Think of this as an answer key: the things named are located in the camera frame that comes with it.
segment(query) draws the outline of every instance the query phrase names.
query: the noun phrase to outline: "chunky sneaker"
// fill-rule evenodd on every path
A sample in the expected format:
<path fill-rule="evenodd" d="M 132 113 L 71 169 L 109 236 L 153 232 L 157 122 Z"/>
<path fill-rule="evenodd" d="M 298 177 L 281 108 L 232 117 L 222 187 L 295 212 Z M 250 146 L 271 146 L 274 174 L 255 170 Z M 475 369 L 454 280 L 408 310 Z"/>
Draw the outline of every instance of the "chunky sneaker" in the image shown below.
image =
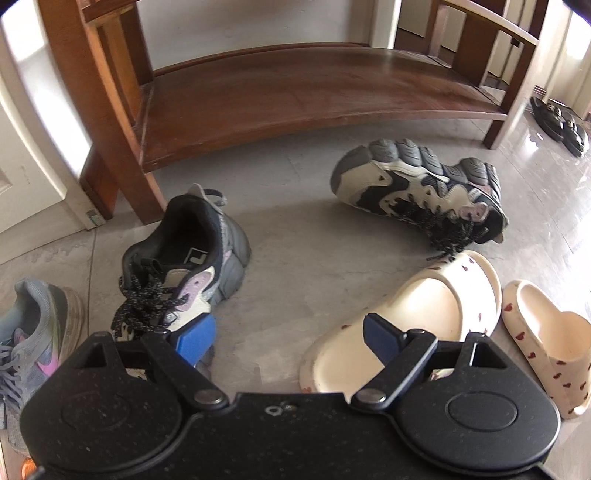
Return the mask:
<path fill-rule="evenodd" d="M 404 220 L 427 232 L 441 257 L 472 242 L 501 243 L 508 220 L 495 168 L 477 158 L 444 165 L 410 140 L 376 140 L 347 153 L 330 179 L 354 207 Z"/>
<path fill-rule="evenodd" d="M 209 197 L 217 197 L 213 202 Z M 175 332 L 236 292 L 251 249 L 240 226 L 224 214 L 223 195 L 194 184 L 170 200 L 154 232 L 123 256 L 115 337 Z"/>
<path fill-rule="evenodd" d="M 19 428 L 21 410 L 75 349 L 86 310 L 69 288 L 26 278 L 16 283 L 17 300 L 0 318 L 0 382 L 8 441 L 28 455 Z"/>

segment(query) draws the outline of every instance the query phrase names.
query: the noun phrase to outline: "cream slipper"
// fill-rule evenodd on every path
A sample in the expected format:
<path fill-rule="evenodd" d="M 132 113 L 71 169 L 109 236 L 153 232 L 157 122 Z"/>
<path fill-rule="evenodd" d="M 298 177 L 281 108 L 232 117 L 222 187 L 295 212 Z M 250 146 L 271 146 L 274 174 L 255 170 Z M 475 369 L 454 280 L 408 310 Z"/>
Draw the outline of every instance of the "cream slipper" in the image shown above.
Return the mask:
<path fill-rule="evenodd" d="M 561 312 L 527 280 L 505 287 L 502 315 L 562 418 L 585 413 L 590 401 L 591 323 L 576 313 Z"/>
<path fill-rule="evenodd" d="M 363 341 L 363 318 L 375 312 L 403 332 L 422 328 L 440 340 L 469 332 L 490 335 L 501 311 L 501 284 L 481 254 L 465 251 L 440 260 L 380 304 L 329 331 L 308 349 L 300 367 L 304 392 L 343 392 L 347 400 L 384 366 Z"/>

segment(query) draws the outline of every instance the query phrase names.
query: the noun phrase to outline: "wooden shelf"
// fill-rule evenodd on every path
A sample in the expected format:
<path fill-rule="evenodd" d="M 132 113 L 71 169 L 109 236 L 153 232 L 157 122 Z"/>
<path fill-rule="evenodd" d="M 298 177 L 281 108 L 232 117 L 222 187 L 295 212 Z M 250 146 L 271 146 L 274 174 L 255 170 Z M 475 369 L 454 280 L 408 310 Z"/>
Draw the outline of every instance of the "wooden shelf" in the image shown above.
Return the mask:
<path fill-rule="evenodd" d="M 217 56 L 154 79 L 142 167 L 307 129 L 394 118 L 506 115 L 428 57 L 318 46 Z"/>

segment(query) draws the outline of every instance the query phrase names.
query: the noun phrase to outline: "concrete floor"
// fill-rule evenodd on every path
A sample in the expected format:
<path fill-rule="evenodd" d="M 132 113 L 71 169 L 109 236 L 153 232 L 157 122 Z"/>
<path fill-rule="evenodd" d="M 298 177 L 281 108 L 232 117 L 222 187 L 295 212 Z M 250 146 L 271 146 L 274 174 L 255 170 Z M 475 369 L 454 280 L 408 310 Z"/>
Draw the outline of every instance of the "concrete floor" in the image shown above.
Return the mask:
<path fill-rule="evenodd" d="M 525 113 L 496 151 L 480 143 L 487 122 L 391 121 L 288 135 L 186 160 L 156 172 L 166 198 L 192 182 L 219 189 L 226 211 L 246 230 L 252 262 L 242 289 L 216 310 L 219 336 L 213 380 L 237 391 L 299 391 L 308 346 L 398 288 L 433 252 L 418 231 L 341 205 L 329 189 L 335 162 L 375 138 L 411 138 L 447 164 L 478 157 L 495 165 L 511 224 L 502 245 L 475 246 L 501 283 L 527 278 L 562 309 L 589 317 L 591 154 L 575 159 Z M 0 311 L 23 276 L 75 288 L 87 299 L 88 331 L 108 330 L 122 301 L 121 255 L 154 225 L 142 226 L 124 200 L 106 226 L 0 265 Z M 502 323 L 492 337 L 524 368 Z M 591 413 L 563 423 L 547 462 L 559 478 L 591 478 Z"/>

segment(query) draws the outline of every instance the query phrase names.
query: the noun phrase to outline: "black and white sneaker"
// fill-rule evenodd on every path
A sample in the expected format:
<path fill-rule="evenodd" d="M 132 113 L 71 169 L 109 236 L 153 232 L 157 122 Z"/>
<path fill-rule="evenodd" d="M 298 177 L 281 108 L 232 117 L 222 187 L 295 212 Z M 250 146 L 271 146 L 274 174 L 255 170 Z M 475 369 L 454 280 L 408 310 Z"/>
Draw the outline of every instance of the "black and white sneaker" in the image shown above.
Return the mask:
<path fill-rule="evenodd" d="M 115 337 L 177 331 L 240 288 L 251 249 L 242 228 L 220 210 L 225 203 L 219 191 L 194 184 L 170 200 L 147 239 L 128 248 Z"/>
<path fill-rule="evenodd" d="M 495 168 L 477 158 L 444 165 L 410 140 L 376 140 L 347 153 L 330 179 L 333 193 L 354 207 L 404 220 L 427 232 L 441 256 L 472 242 L 503 241 Z"/>

